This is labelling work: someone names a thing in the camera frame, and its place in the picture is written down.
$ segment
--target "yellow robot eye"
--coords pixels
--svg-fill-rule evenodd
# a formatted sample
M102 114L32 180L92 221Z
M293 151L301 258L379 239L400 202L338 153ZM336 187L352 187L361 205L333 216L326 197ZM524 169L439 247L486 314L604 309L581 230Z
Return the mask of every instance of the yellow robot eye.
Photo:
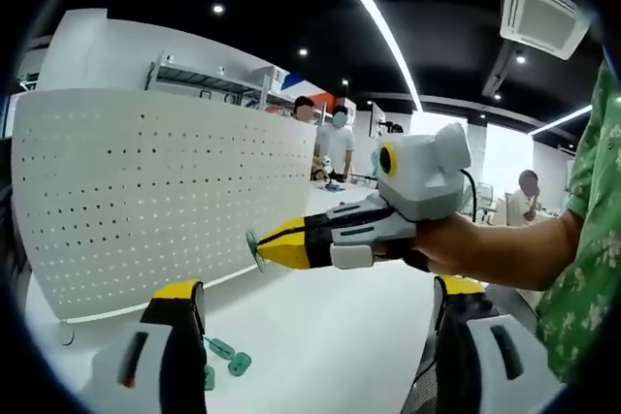
M386 143L379 152L379 166L388 176L397 174L397 152L391 143Z

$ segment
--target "ceiling air conditioner vent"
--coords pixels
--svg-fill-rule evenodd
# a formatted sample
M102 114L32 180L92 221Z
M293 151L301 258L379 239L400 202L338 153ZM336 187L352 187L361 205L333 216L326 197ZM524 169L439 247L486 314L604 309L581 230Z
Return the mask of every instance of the ceiling air conditioner vent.
M571 0L504 0L501 36L567 60L590 23Z

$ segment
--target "green suction cup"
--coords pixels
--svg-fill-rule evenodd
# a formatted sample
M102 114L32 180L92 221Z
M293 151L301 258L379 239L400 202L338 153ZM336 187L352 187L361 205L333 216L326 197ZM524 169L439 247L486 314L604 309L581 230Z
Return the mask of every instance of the green suction cup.
M259 255L259 239L253 229L248 228L245 231L245 241L248 243L250 253L254 258L254 262L256 262L256 266L261 272L265 271L265 260Z

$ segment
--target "person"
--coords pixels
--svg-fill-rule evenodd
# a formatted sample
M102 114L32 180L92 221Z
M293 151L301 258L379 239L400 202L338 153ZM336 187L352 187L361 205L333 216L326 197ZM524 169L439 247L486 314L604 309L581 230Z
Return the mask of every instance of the person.
M314 102L306 96L300 96L293 104L293 117L298 121L311 121L313 119Z
M545 291L536 332L564 382L574 380L621 282L621 87L606 61L591 104L558 218L511 228L452 215L420 222L414 239L431 271Z
M317 130L315 157L328 156L332 164L330 178L345 182L351 169L354 138L347 123L347 107L335 106L332 120Z
M507 203L507 225L523 227L535 220L539 199L539 177L532 170L525 170L518 178L520 188L511 194Z

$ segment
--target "green shirt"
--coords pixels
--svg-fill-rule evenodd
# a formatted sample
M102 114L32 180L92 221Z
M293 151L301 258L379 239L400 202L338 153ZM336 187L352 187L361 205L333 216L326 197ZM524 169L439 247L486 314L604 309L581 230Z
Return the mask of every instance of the green shirt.
M604 63L577 148L568 209L584 219L575 260L545 292L538 335L548 362L572 379L621 281L621 89Z

